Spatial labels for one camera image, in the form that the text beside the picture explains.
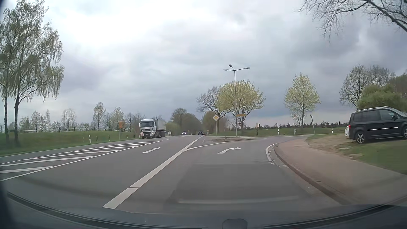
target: asphalt road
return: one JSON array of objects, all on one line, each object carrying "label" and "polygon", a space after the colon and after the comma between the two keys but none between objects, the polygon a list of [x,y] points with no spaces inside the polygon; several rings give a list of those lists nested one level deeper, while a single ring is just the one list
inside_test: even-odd
[{"label": "asphalt road", "polygon": [[294,138],[188,135],[49,150],[1,158],[0,180],[17,196],[82,214],[338,206],[277,159],[271,145]]}]

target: white car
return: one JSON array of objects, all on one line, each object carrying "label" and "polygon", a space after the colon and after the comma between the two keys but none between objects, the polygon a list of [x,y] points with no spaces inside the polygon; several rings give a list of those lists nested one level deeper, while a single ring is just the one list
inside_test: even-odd
[{"label": "white car", "polygon": [[349,138],[349,126],[345,128],[345,137]]}]

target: yellow sign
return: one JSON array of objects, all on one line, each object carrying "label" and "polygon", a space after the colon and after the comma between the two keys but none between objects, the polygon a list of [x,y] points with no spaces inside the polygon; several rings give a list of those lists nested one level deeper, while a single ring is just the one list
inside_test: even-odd
[{"label": "yellow sign", "polygon": [[217,121],[219,119],[219,116],[217,116],[216,114],[212,117],[215,121]]}]

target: black van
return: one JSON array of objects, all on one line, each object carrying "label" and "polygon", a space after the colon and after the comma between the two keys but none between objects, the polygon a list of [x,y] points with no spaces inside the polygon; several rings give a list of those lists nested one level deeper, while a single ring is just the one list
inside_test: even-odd
[{"label": "black van", "polygon": [[349,138],[357,143],[368,139],[404,137],[407,139],[407,114],[388,107],[358,110],[349,120]]}]

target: grass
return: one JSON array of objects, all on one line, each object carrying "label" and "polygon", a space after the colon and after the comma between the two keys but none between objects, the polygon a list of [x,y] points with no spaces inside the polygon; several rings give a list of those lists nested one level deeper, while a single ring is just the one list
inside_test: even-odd
[{"label": "grass", "polygon": [[[280,130],[280,135],[294,135],[294,129],[296,129],[295,134],[313,134],[314,130],[311,127],[306,127],[306,128],[281,128]],[[345,128],[344,127],[335,127],[333,128],[334,133],[344,133]],[[331,134],[332,129],[331,128],[322,128],[322,127],[316,127],[315,128],[315,133],[316,134]],[[218,133],[218,136],[235,136],[236,132],[235,131],[227,131],[224,133]],[[237,132],[238,135],[241,136],[256,136],[256,130],[244,130],[243,133],[240,131]],[[267,130],[258,130],[257,134],[259,136],[273,136],[273,135],[278,135],[278,129],[267,129]]]},{"label": "grass", "polygon": [[[89,135],[91,144],[104,143],[110,141],[123,141],[133,139],[133,134],[129,132],[122,133],[122,139],[119,139],[117,131],[75,131],[75,132],[54,132],[54,133],[21,133],[20,147],[14,145],[7,146],[5,134],[0,134],[0,155],[10,155],[19,153],[36,152],[42,150],[53,150],[79,145],[89,145]],[[10,133],[10,140],[14,141],[14,133]]]},{"label": "grass", "polygon": [[307,142],[313,148],[317,146],[325,151],[340,153],[371,165],[407,174],[407,140],[378,139],[357,144],[344,136],[319,135],[308,137]]}]

